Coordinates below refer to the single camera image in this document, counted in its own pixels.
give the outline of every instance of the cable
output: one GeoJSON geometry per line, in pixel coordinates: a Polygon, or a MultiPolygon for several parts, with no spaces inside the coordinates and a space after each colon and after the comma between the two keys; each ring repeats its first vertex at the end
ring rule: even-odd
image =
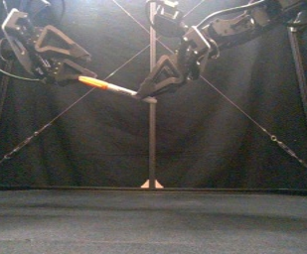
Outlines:
{"type": "Polygon", "coordinates": [[[307,26],[307,22],[300,22],[300,23],[285,23],[285,26],[287,27],[291,27],[291,28],[303,28],[307,26]]]}
{"type": "Polygon", "coordinates": [[[2,68],[0,68],[0,73],[3,73],[4,75],[7,75],[7,76],[10,76],[12,78],[19,79],[19,80],[24,80],[24,81],[40,81],[39,79],[27,78],[27,77],[19,76],[19,75],[14,75],[12,73],[4,71],[2,68]]]}
{"type": "Polygon", "coordinates": [[[200,28],[204,23],[206,23],[210,19],[213,19],[214,17],[220,16],[220,15],[226,15],[226,14],[230,14],[230,13],[235,13],[235,12],[239,12],[239,11],[245,11],[245,10],[249,10],[252,9],[255,6],[259,6],[261,4],[264,4],[265,0],[260,0],[252,4],[247,4],[247,5],[243,5],[243,6],[239,6],[239,7],[233,7],[233,8],[229,8],[229,9],[225,9],[222,11],[218,11],[213,14],[210,14],[202,21],[201,23],[197,25],[197,28],[200,28]]]}

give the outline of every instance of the black curtain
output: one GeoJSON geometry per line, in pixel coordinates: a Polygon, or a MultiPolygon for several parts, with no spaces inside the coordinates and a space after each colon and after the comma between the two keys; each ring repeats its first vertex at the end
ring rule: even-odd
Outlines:
{"type": "MultiPolygon", "coordinates": [[[[180,9],[190,11],[185,23],[196,25],[210,13],[247,2],[180,1],[180,9]]],[[[39,26],[52,21],[90,52],[86,67],[99,79],[133,90],[149,73],[143,6],[143,0],[97,0],[66,1],[63,8],[63,1],[52,1],[34,17],[39,26]]],[[[158,57],[170,54],[166,47],[178,47],[174,39],[160,41],[158,57]]],[[[18,63],[12,71],[27,75],[18,63]]],[[[149,105],[89,91],[81,83],[54,86],[10,80],[0,159],[36,130],[51,126],[0,166],[0,185],[143,184],[149,105]]],[[[164,187],[307,188],[307,169],[268,136],[275,135],[307,162],[305,117],[283,26],[221,52],[208,62],[202,78],[157,99],[157,180],[164,187]]]]}

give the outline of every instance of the metal pole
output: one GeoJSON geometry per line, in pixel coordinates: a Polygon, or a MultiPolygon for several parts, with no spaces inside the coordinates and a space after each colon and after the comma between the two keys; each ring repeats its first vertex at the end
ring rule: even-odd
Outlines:
{"type": "MultiPolygon", "coordinates": [[[[150,6],[150,19],[153,20],[156,13],[156,3],[150,6]]],[[[156,65],[156,31],[150,27],[150,70],[156,65]]],[[[149,104],[149,189],[156,189],[156,111],[157,111],[157,104],[149,104]]]]}
{"type": "Polygon", "coordinates": [[[307,122],[307,78],[305,78],[305,72],[304,72],[304,66],[303,66],[303,58],[300,54],[299,33],[300,31],[297,31],[295,28],[288,29],[289,44],[291,44],[292,55],[295,60],[299,90],[300,90],[301,103],[303,103],[305,122],[307,122]]]}

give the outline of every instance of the black fabric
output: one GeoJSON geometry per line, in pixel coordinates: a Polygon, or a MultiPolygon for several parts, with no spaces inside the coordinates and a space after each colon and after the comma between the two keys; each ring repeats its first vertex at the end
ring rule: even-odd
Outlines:
{"type": "MultiPolygon", "coordinates": [[[[208,14],[245,2],[181,1],[185,13],[201,3],[185,23],[196,25],[208,14]]],[[[58,24],[62,1],[52,3],[50,17],[56,17],[58,24]]],[[[86,67],[98,78],[133,90],[149,73],[143,4],[143,0],[66,1],[58,25],[91,53],[86,67]]],[[[47,19],[42,15],[46,17],[46,12],[36,20],[43,25],[47,19]]],[[[161,42],[177,49],[174,39],[161,38],[161,42]]],[[[158,56],[170,54],[161,43],[157,52],[158,56]]],[[[18,66],[14,72],[24,75],[18,66]]],[[[307,170],[212,85],[307,161],[293,57],[287,30],[279,26],[221,52],[208,63],[204,79],[158,97],[158,182],[172,188],[307,188],[307,170]]],[[[0,121],[0,159],[89,90],[81,83],[59,87],[10,82],[0,121]]],[[[139,187],[147,179],[147,116],[145,103],[95,90],[0,166],[0,184],[139,187]]]]}
{"type": "Polygon", "coordinates": [[[307,253],[307,196],[0,191],[0,254],[307,253]]]}

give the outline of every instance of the gray floor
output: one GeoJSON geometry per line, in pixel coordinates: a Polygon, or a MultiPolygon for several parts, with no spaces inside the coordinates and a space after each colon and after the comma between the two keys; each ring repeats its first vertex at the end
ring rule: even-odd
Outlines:
{"type": "Polygon", "coordinates": [[[0,191],[0,253],[307,254],[307,196],[0,191]]]}

